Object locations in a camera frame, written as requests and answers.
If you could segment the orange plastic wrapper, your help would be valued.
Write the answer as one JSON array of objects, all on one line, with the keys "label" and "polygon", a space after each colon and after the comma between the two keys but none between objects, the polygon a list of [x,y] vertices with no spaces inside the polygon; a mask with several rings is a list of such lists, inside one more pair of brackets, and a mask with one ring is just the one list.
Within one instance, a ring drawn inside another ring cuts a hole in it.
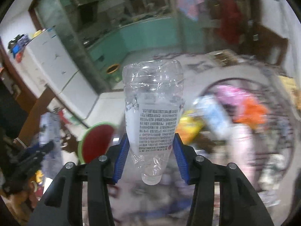
[{"label": "orange plastic wrapper", "polygon": [[259,103],[256,98],[247,96],[236,108],[233,121],[239,124],[246,124],[255,130],[267,122],[268,113],[269,110]]}]

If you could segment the clear crushed plastic bottle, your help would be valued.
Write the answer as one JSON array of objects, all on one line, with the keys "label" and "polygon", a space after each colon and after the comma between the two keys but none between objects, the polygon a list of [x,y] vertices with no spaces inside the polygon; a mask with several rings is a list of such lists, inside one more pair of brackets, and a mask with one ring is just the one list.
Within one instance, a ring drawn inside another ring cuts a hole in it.
[{"label": "clear crushed plastic bottle", "polygon": [[122,70],[125,125],[142,181],[161,181],[185,101],[184,74],[177,60],[149,60]]}]

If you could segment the green red trash bin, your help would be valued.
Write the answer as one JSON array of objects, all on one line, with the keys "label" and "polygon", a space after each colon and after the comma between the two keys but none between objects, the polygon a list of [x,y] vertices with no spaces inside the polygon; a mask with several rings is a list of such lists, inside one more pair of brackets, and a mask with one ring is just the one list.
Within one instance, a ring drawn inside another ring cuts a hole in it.
[{"label": "green red trash bin", "polygon": [[104,155],[113,139],[116,127],[109,122],[101,122],[90,127],[78,145],[80,164],[86,164]]}]

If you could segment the teal kitchen cabinets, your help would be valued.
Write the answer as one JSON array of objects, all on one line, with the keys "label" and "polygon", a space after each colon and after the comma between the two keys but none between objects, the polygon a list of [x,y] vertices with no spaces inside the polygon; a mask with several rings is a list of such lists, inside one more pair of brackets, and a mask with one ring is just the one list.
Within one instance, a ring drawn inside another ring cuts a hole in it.
[{"label": "teal kitchen cabinets", "polygon": [[87,49],[98,67],[121,62],[131,52],[179,45],[173,17],[152,18],[119,27]]}]

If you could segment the yellow orange snack wrapper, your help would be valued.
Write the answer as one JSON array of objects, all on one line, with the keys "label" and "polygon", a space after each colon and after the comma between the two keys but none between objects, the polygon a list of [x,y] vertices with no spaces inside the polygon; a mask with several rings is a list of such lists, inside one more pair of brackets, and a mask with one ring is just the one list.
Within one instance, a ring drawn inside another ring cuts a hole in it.
[{"label": "yellow orange snack wrapper", "polygon": [[176,133],[179,134],[182,143],[188,145],[204,127],[204,121],[194,111],[185,111],[181,116]]}]

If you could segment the white refrigerator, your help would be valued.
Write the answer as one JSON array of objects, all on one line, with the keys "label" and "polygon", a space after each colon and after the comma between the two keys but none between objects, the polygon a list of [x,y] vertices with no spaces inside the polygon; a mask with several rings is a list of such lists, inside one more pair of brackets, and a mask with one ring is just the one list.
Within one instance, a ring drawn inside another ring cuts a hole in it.
[{"label": "white refrigerator", "polygon": [[36,98],[48,86],[79,119],[86,119],[98,94],[73,62],[55,31],[48,29],[25,47],[20,62],[13,60],[20,77]]}]

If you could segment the pink plastic bag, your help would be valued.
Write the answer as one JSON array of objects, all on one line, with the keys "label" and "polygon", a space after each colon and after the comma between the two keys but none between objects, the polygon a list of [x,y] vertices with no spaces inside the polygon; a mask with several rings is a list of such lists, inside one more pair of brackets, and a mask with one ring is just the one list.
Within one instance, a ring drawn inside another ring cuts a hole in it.
[{"label": "pink plastic bag", "polygon": [[247,101],[252,100],[251,93],[232,85],[218,85],[215,94],[223,105],[234,107],[241,107]]}]

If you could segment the small green yellow bin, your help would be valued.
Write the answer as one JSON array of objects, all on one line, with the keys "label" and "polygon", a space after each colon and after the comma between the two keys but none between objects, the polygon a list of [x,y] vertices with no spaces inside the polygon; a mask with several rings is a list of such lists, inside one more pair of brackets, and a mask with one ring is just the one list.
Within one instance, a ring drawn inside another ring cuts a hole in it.
[{"label": "small green yellow bin", "polygon": [[106,70],[106,74],[111,79],[111,81],[114,81],[116,83],[120,82],[122,80],[120,64],[113,64],[109,66]]}]

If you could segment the brown printed box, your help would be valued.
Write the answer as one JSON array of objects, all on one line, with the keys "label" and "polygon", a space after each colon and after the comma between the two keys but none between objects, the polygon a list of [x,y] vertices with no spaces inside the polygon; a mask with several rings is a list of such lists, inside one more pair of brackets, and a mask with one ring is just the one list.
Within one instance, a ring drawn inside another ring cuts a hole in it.
[{"label": "brown printed box", "polygon": [[220,50],[213,52],[211,57],[222,67],[228,67],[238,64],[238,55],[232,50]]}]

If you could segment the brown wooden chair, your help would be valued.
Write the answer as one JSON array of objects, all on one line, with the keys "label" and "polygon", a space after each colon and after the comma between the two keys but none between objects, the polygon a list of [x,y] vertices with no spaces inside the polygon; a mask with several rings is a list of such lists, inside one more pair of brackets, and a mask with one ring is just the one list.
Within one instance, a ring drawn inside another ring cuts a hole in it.
[{"label": "brown wooden chair", "polygon": [[240,54],[255,57],[271,65],[281,66],[288,49],[288,38],[283,38],[273,30],[254,22],[240,45]]}]

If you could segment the red hanging garment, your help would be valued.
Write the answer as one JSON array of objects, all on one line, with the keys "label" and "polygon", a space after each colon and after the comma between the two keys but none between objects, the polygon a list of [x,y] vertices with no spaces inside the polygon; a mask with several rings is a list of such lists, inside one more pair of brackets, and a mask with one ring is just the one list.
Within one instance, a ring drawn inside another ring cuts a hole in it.
[{"label": "red hanging garment", "polygon": [[220,0],[220,28],[218,34],[228,44],[238,45],[241,35],[242,14],[235,0]]}]

